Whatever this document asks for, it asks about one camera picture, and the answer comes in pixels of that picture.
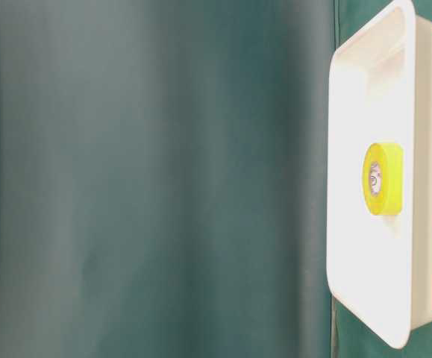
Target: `yellow tape roll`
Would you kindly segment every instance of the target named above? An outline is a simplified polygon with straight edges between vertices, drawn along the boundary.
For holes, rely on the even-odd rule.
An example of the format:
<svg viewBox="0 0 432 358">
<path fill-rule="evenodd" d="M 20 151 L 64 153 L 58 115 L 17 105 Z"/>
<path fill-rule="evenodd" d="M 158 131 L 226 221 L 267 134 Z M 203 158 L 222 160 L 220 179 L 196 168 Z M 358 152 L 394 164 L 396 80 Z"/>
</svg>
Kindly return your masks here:
<svg viewBox="0 0 432 358">
<path fill-rule="evenodd" d="M 403 149 L 395 143 L 370 145 L 363 162 L 363 195 L 373 215 L 401 212 Z"/>
</svg>

